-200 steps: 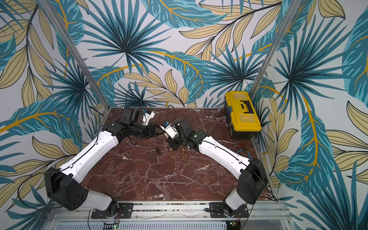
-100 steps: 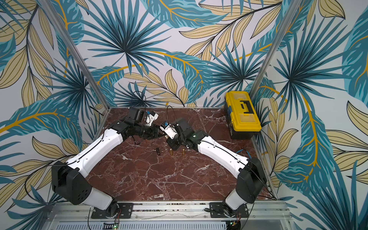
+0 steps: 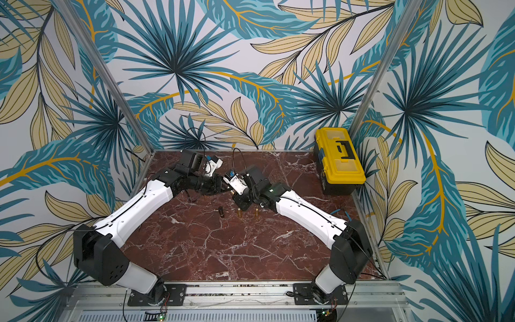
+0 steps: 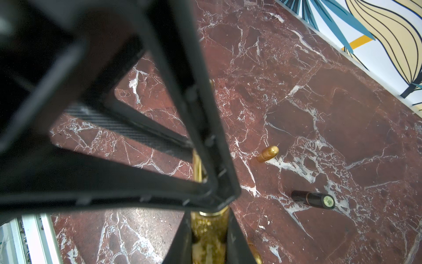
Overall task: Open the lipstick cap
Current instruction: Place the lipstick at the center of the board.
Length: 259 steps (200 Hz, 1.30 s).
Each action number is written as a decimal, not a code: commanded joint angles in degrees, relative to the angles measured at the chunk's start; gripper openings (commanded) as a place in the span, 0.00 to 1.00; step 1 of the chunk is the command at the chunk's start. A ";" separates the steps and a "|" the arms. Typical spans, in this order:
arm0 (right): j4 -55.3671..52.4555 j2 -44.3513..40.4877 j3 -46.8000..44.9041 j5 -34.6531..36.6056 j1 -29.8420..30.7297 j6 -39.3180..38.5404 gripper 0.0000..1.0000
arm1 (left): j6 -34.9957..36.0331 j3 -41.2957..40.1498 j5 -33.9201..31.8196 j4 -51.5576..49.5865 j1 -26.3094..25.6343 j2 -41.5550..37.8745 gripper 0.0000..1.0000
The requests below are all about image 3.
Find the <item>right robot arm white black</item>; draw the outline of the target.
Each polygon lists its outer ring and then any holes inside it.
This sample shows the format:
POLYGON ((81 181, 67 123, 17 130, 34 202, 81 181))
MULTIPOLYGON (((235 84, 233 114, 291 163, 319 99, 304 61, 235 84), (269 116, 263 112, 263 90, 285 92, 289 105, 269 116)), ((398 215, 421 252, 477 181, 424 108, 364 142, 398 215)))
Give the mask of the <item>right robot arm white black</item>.
POLYGON ((255 166, 243 174, 230 170, 224 181, 234 191, 233 200, 241 210, 252 205, 269 209, 301 225, 330 249, 329 263, 307 292, 315 303, 324 305, 331 301, 336 288, 355 283, 371 260, 370 240, 360 221, 346 221, 319 209, 289 186, 270 182, 255 166))

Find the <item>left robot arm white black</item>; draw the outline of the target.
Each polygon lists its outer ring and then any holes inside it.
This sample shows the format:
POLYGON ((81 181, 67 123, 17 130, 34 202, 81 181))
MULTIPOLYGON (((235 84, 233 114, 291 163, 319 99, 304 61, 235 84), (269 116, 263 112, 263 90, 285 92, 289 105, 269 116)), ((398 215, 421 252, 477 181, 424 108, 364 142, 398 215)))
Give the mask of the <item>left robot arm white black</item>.
POLYGON ((128 288, 159 303, 165 297, 162 278, 134 264, 122 252, 130 236, 161 206, 182 192, 222 192, 216 170, 223 161, 184 150, 179 161, 159 170, 133 198, 99 223, 81 225, 73 233, 74 265, 104 286, 128 288))

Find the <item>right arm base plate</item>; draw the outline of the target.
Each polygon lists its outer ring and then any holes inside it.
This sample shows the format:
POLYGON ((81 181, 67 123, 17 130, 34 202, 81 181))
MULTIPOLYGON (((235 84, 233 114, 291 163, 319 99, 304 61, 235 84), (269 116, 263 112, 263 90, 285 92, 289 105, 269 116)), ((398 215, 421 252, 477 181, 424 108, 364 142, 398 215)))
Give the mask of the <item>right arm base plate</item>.
POLYGON ((287 295, 295 300, 295 305, 344 305, 349 302, 350 294, 344 285, 325 293, 315 283, 295 283, 287 295))

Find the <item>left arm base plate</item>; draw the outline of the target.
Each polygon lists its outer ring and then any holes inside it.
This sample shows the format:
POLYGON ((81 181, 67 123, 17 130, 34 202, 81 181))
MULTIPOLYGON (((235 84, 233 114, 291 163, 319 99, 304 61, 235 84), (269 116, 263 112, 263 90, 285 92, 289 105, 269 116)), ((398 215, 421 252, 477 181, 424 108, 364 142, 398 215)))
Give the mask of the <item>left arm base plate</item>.
POLYGON ((160 284, 150 293, 131 291, 127 304, 129 307, 180 307, 186 295, 186 284, 160 284))

